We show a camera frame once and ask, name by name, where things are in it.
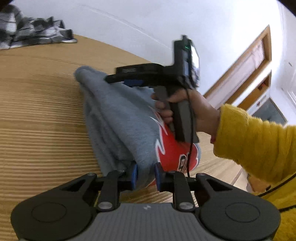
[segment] black cable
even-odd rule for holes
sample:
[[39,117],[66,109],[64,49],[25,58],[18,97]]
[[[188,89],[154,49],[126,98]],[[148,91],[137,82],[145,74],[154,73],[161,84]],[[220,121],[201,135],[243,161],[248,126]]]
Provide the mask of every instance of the black cable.
[[281,208],[281,209],[279,209],[279,212],[280,213],[283,213],[283,212],[289,211],[289,210],[291,210],[293,208],[296,208],[296,205],[292,205],[292,206],[289,206],[289,207]]
[[285,185],[286,183],[288,183],[289,181],[291,181],[292,179],[294,179],[296,177],[296,173],[291,176],[290,178],[288,178],[287,180],[285,180],[284,182],[282,182],[281,184],[277,185],[276,187],[272,188],[272,189],[269,189],[268,191],[264,192],[264,193],[261,193],[260,195],[258,195],[258,197],[263,197],[277,189],[279,189],[280,187],[282,187],[283,185]]
[[190,157],[191,157],[191,152],[192,152],[192,147],[193,147],[193,132],[194,132],[194,129],[193,129],[193,113],[192,113],[192,106],[191,106],[191,101],[190,101],[190,98],[189,98],[189,91],[187,88],[184,88],[186,90],[186,94],[187,94],[187,98],[188,98],[188,103],[189,103],[189,110],[190,110],[190,125],[191,125],[191,137],[190,137],[190,150],[189,150],[189,154],[188,154],[188,159],[187,159],[187,176],[190,177],[190,174],[189,174],[189,164],[190,164]]

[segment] metal screw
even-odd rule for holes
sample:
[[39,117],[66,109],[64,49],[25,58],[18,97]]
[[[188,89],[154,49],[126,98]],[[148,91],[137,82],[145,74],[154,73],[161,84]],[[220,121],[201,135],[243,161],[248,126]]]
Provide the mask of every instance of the metal screw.
[[183,210],[189,210],[193,208],[193,204],[190,202],[181,202],[179,204],[179,208]]
[[111,202],[100,202],[98,207],[102,210],[108,210],[111,209],[113,205]]

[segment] yellow sweater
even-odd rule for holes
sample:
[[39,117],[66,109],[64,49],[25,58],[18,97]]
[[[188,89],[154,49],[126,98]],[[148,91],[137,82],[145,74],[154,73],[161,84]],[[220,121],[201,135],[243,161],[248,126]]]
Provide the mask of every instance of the yellow sweater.
[[[273,188],[296,172],[296,127],[263,122],[224,105],[214,154],[234,160],[248,173],[274,184]],[[296,178],[262,198],[278,209],[296,205]],[[296,208],[281,213],[274,241],[296,241]]]

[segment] folded clothing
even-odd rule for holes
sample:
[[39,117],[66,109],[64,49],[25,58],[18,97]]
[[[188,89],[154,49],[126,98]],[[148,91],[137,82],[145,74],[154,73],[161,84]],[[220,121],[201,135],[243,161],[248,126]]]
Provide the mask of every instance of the folded clothing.
[[[80,67],[75,77],[84,95],[84,114],[89,138],[103,175],[127,169],[135,160],[139,169],[137,187],[154,181],[154,164],[164,170],[186,171],[189,143],[179,143],[164,124],[151,99],[152,88],[108,84],[106,73]],[[193,145],[190,170],[200,159]]]
[[27,18],[14,5],[0,12],[0,50],[50,43],[76,43],[71,29],[53,17]]

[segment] logo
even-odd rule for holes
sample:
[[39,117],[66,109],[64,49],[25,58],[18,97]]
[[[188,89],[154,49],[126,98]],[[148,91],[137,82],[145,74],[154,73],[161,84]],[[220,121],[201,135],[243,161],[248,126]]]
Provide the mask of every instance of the logo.
[[123,69],[123,70],[122,70],[123,73],[136,72],[136,71],[137,71],[136,68],[130,68],[130,69]]
[[143,209],[145,209],[146,211],[147,211],[149,208],[151,208],[150,205],[147,205],[147,206],[143,207]]
[[179,172],[185,172],[186,171],[188,154],[187,155],[181,154],[179,156],[179,165],[178,165],[178,170],[177,171],[179,171]]

